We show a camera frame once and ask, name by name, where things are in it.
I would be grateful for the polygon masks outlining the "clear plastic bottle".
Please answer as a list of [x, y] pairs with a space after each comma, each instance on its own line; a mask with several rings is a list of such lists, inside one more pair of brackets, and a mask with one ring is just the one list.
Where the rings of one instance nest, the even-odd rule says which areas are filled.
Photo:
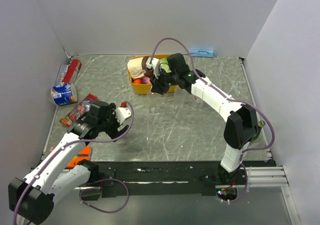
[[175, 87], [173, 95], [173, 105], [176, 109], [181, 109], [186, 101], [188, 92], [178, 86]]

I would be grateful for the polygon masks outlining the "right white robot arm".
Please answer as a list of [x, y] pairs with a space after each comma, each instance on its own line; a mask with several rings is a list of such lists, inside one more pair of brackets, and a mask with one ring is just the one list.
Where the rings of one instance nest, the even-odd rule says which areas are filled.
[[163, 95], [171, 86], [177, 86], [205, 102], [223, 118], [226, 149], [219, 165], [218, 178], [223, 184], [230, 184], [236, 179], [244, 150], [259, 133], [255, 109], [234, 101], [232, 96], [219, 88], [212, 88], [208, 77], [197, 69], [191, 70], [180, 53], [163, 59], [149, 57], [145, 66], [153, 73], [150, 79], [152, 93]]

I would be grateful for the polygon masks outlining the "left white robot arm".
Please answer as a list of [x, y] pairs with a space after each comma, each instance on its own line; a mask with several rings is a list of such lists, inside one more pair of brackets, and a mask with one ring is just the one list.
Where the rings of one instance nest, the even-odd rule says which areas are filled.
[[82, 159], [66, 174], [63, 170], [69, 162], [89, 143], [97, 143], [100, 133], [109, 136], [108, 143], [122, 139], [132, 128], [134, 108], [128, 101], [120, 107], [114, 103], [95, 101], [89, 111], [74, 121], [58, 145], [24, 178], [14, 178], [8, 185], [9, 209], [13, 212], [12, 223], [18, 216], [29, 223], [40, 225], [53, 211], [58, 201], [71, 190], [80, 186], [93, 186], [99, 181], [99, 167], [94, 162]]

